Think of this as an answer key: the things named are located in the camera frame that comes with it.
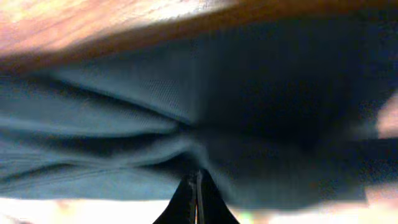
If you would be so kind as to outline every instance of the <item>fabric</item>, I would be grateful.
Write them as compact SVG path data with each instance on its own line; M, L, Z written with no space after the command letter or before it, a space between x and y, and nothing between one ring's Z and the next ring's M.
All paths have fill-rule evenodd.
M268 22L2 74L0 197L170 199L200 167L237 207L363 200L398 174L397 139L375 127L398 87L396 15Z

